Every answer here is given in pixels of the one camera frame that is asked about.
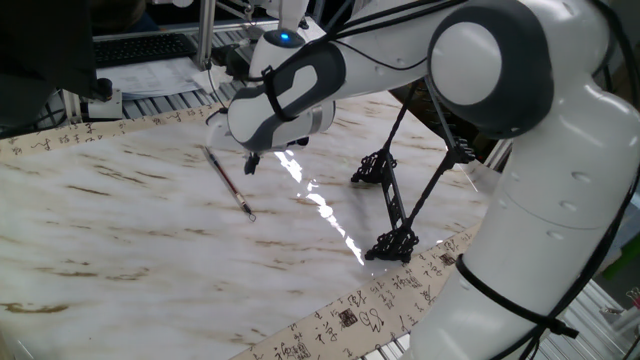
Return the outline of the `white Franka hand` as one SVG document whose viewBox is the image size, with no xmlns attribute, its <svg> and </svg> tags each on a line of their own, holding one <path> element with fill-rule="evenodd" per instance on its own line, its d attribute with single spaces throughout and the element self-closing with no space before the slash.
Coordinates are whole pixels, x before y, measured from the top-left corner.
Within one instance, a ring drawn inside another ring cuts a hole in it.
<svg viewBox="0 0 640 360">
<path fill-rule="evenodd" d="M 249 139 L 249 128 L 244 120 L 227 110 L 219 110 L 206 119 L 206 147 L 211 150 L 245 152 L 244 174 L 254 175 L 260 155 L 248 152 L 244 142 Z"/>
</svg>

